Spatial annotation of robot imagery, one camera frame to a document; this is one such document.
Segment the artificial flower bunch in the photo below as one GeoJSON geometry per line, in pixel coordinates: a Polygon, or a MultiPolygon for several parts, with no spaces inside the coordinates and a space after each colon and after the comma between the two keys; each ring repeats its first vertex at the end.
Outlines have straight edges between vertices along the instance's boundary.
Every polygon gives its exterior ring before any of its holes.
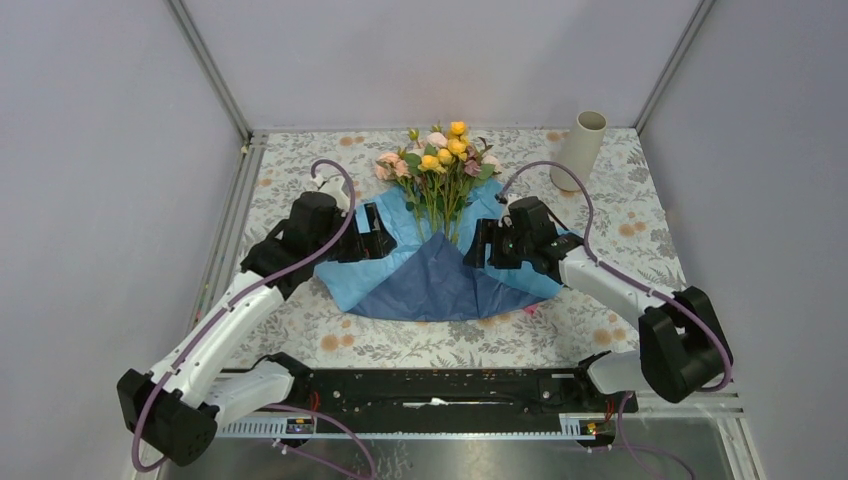
{"type": "Polygon", "coordinates": [[[432,232],[457,244],[472,190],[500,175],[500,162],[485,138],[471,138],[463,121],[436,124],[428,134],[410,129],[408,138],[407,147],[377,158],[376,176],[404,192],[419,230],[428,223],[432,232]]]}

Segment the blue wrapping paper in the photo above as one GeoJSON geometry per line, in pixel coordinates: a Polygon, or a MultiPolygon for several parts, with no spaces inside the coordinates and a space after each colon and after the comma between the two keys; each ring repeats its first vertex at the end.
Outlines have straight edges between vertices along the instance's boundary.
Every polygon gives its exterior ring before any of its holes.
{"type": "Polygon", "coordinates": [[[475,269],[463,263],[476,221],[500,217],[495,196],[501,188],[490,179],[472,190],[459,240],[452,243],[442,233],[432,233],[429,224],[418,224],[406,208],[404,191],[391,187],[371,201],[396,248],[382,259],[321,263],[314,275],[340,310],[374,319],[477,320],[551,299],[561,285],[529,263],[519,269],[475,269]]]}

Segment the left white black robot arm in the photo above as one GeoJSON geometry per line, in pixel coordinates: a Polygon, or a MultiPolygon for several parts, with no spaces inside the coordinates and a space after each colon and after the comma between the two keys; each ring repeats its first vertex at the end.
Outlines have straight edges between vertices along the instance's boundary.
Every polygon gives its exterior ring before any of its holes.
{"type": "Polygon", "coordinates": [[[285,353],[215,382],[227,359],[255,326],[309,280],[316,265],[387,257],[396,241],[378,207],[343,211],[334,195],[306,192],[243,259],[239,273],[210,312],[147,372],[128,370],[117,383],[124,422],[133,434],[131,459],[140,472],[147,444],[178,466],[197,460],[218,429],[269,404],[296,411],[309,401],[310,369],[285,353]]]}

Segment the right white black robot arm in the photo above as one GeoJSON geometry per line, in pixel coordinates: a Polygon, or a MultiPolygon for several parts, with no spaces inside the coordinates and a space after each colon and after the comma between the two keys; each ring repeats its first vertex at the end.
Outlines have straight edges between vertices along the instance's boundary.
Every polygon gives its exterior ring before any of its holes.
{"type": "Polygon", "coordinates": [[[566,231],[536,197],[506,203],[498,219],[475,225],[463,262],[473,268],[531,267],[562,287],[586,294],[638,333],[636,350],[598,354],[581,365],[575,402],[597,412],[613,394],[650,389],[670,403],[717,391],[731,379],[733,359],[708,295],[652,287],[601,259],[587,235],[566,231]]]}

